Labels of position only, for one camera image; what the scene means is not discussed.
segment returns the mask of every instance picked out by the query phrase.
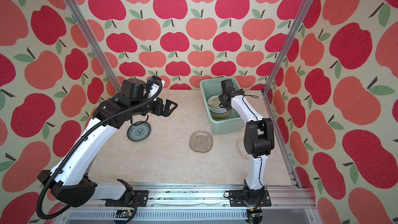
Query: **patterned fabric backdrop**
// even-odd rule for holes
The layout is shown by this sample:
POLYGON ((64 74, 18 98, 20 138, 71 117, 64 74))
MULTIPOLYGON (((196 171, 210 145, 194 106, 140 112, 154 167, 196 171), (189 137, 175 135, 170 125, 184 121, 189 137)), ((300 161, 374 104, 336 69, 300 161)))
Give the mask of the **patterned fabric backdrop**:
MULTIPOLYGON (((160 75, 166 88, 199 89, 201 80, 227 75, 236 77, 245 89, 262 89, 301 1, 86 0, 79 4, 86 19, 99 23, 94 32, 105 30, 99 43, 115 60, 120 81, 160 75)), ((313 12, 320 14, 320 3, 313 12)), ((309 19, 307 24, 314 23, 309 19)), ((295 44, 292 57, 299 52, 295 44)))
POLYGON ((398 222, 398 0, 314 3, 268 93, 277 124, 324 224, 398 222))
MULTIPOLYGON (((109 98, 107 77, 63 0, 0 0, 0 8, 0 223, 26 224, 38 220, 37 175, 65 156, 109 98)), ((53 206, 47 193, 44 212, 53 206)))

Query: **table surface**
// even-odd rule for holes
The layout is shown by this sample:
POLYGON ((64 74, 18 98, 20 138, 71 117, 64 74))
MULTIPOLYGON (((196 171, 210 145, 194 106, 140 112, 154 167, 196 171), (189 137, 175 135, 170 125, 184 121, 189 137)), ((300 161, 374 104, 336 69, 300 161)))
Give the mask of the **table surface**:
MULTIPOLYGON (((258 99, 246 98, 257 112, 268 118, 261 92, 247 91, 246 94, 259 96, 258 99)), ((244 128, 213 136, 209 152, 194 152, 189 147, 191 134, 198 130, 211 133, 201 91, 163 90, 159 97, 164 102, 166 99, 176 102, 178 107, 166 118, 149 114, 152 131, 140 142, 127 138, 131 124, 126 121, 97 154, 90 177, 147 183, 243 184, 249 160, 239 154, 236 142, 243 142, 244 128)), ((145 118, 134 116, 134 122, 145 118)), ((266 163, 264 182, 291 185, 277 141, 266 163)))

